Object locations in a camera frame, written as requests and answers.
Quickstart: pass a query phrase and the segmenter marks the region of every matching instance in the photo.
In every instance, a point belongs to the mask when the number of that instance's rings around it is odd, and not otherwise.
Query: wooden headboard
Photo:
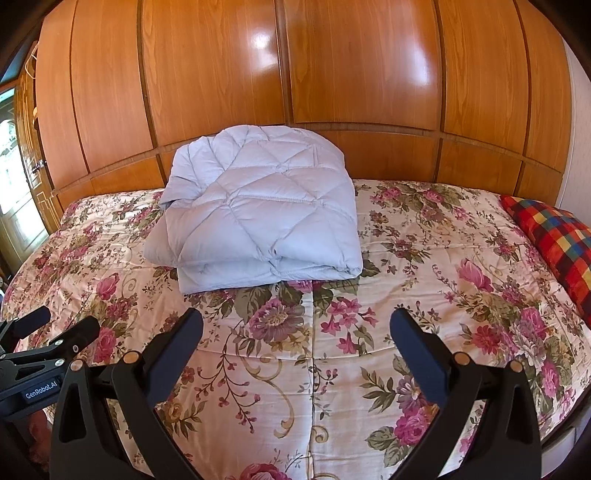
[[[64,207],[161,187],[236,124],[317,131],[353,178],[553,203],[571,131],[562,39],[527,0],[64,0],[36,98]]]

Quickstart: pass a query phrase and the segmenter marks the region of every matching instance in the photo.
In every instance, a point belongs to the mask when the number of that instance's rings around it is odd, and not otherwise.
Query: white wall
[[[591,226],[591,80],[565,43],[569,60],[573,115],[569,162],[557,206]]]

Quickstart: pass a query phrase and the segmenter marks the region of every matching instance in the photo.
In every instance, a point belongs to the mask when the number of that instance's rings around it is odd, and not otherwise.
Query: screw
[[[470,363],[470,356],[464,352],[458,352],[453,356],[458,365],[467,365]]]
[[[135,351],[130,351],[127,352],[124,356],[123,356],[123,361],[126,364],[134,364],[139,360],[139,353],[135,352]]]
[[[83,366],[84,366],[84,362],[82,360],[80,360],[80,359],[74,360],[70,364],[70,370],[72,370],[73,372],[77,372],[78,370],[81,370]]]
[[[511,369],[516,373],[519,373],[523,370],[523,365],[517,360],[511,360],[510,366]]]

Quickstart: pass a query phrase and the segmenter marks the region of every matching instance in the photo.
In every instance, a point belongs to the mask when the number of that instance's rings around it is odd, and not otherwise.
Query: black clamp
[[[99,323],[86,317],[49,345],[13,353],[19,340],[51,319],[46,306],[0,324],[0,420],[15,421],[55,403],[68,364],[99,336]]]
[[[50,476],[59,480],[147,480],[130,463],[106,399],[119,405],[139,451],[156,479],[203,480],[154,411],[172,392],[203,335],[203,318],[188,309],[172,330],[156,335],[143,353],[89,367],[74,360],[61,389],[51,437]]]
[[[439,476],[476,400],[482,418],[461,466],[445,480],[539,480],[541,443],[534,400],[523,366],[479,365],[464,352],[452,355],[437,335],[425,333],[405,309],[390,317],[390,332],[421,391],[439,412],[390,480]]]
[[[99,336],[99,323],[86,317],[48,346],[14,353],[25,339],[51,319],[46,306],[28,315],[0,322],[0,470],[2,477],[46,479],[47,474],[28,458],[25,417],[59,397],[68,364]]]

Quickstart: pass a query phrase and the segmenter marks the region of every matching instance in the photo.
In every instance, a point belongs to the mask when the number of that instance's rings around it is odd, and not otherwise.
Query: door handle
[[[39,170],[41,170],[42,168],[45,168],[45,160],[41,159],[37,165],[33,165],[32,169],[31,169],[31,174],[33,173],[37,173]]]

